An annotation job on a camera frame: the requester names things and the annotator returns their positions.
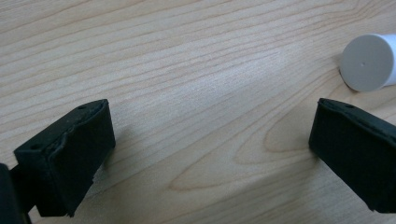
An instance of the white bottle cap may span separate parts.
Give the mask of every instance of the white bottle cap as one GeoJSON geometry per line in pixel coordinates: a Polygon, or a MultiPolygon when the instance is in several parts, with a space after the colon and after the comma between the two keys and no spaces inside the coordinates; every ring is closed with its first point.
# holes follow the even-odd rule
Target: white bottle cap
{"type": "Polygon", "coordinates": [[[355,91],[396,84],[396,35],[362,35],[344,49],[341,76],[355,91]]]}

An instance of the wood grain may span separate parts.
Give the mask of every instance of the wood grain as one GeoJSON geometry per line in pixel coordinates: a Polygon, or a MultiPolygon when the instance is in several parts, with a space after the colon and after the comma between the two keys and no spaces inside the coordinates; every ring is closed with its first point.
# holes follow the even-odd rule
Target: wood grain
{"type": "Polygon", "coordinates": [[[396,123],[396,87],[338,74],[396,2],[0,3],[0,162],[77,105],[107,98],[117,147],[76,216],[35,223],[393,223],[308,149],[318,98],[396,123]]]}

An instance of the table surface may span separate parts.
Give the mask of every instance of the table surface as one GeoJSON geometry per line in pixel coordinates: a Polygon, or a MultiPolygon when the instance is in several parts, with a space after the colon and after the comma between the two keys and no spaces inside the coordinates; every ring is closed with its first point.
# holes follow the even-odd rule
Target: table surface
{"type": "Polygon", "coordinates": [[[107,98],[117,146],[76,215],[35,223],[394,223],[308,148],[320,97],[396,123],[396,87],[341,79],[353,38],[395,32],[395,1],[0,3],[0,162],[107,98]]]}

